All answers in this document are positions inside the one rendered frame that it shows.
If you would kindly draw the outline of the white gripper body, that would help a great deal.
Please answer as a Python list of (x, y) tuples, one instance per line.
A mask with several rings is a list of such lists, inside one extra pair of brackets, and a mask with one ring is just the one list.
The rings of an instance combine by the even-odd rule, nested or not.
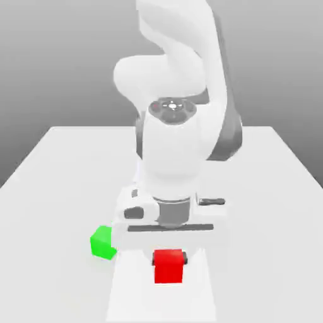
[(226, 243), (226, 215), (198, 216), (177, 228), (152, 221), (112, 220), (112, 245), (119, 250), (195, 250)]

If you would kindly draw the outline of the small red cube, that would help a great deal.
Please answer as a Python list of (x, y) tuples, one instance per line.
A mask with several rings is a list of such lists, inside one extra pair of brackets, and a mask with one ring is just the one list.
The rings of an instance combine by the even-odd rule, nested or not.
[(153, 253), (155, 283), (182, 283), (184, 255), (181, 249), (158, 249)]

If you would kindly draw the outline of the small green cube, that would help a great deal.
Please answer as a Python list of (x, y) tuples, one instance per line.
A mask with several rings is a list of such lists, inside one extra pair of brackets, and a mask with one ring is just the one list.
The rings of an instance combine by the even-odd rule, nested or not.
[(117, 249), (112, 246), (112, 228), (99, 226), (90, 237), (91, 253), (102, 259), (112, 260)]

